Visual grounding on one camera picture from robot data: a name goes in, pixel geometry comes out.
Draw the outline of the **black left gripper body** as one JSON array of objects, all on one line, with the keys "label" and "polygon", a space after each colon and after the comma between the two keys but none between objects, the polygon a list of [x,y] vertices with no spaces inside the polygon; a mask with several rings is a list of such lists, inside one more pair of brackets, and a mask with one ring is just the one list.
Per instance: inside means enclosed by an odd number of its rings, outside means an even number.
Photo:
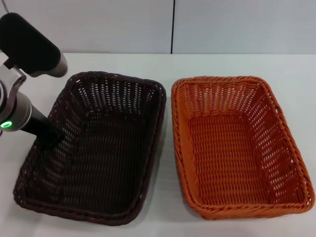
[{"label": "black left gripper body", "polygon": [[22,131],[35,135],[46,148],[53,148],[62,140],[62,131],[34,106],[31,107],[30,118],[22,127]]}]

